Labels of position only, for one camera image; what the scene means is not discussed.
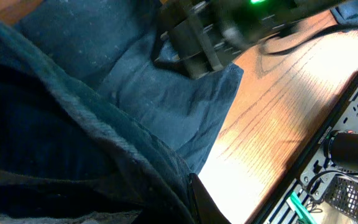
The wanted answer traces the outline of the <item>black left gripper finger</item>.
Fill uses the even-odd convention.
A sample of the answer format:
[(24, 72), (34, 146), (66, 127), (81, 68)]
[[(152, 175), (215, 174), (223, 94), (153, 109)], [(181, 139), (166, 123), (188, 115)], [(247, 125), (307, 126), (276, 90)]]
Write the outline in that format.
[(200, 178), (195, 173), (189, 174), (190, 194), (195, 216), (199, 224), (230, 224), (222, 214)]

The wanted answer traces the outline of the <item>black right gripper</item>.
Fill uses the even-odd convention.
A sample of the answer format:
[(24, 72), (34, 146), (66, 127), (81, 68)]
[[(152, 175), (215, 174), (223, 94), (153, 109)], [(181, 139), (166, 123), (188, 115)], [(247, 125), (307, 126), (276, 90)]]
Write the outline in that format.
[(214, 1), (165, 1), (157, 14), (153, 64), (196, 80), (244, 52), (237, 29), (225, 32)]

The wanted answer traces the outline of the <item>navy blue shorts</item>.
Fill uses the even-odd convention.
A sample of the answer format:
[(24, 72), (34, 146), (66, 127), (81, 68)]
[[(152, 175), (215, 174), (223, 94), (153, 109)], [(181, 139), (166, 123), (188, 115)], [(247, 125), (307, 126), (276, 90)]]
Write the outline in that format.
[(243, 71), (151, 59), (159, 1), (44, 1), (0, 22), (0, 223), (197, 223)]

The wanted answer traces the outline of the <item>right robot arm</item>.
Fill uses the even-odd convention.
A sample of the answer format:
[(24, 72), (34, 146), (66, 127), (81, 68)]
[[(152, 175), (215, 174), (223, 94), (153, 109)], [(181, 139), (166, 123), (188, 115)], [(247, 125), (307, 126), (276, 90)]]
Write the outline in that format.
[(294, 52), (295, 45), (269, 52), (266, 43), (295, 32), (303, 19), (345, 6), (338, 0), (167, 1), (157, 14), (151, 59), (158, 68), (199, 79), (226, 68), (249, 48), (264, 55)]

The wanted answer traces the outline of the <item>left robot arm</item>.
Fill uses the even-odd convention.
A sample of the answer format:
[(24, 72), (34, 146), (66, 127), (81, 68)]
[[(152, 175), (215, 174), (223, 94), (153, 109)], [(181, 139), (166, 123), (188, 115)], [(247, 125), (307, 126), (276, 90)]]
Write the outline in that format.
[(249, 223), (315, 223), (312, 206), (358, 185), (358, 134), (335, 131), (312, 139)]

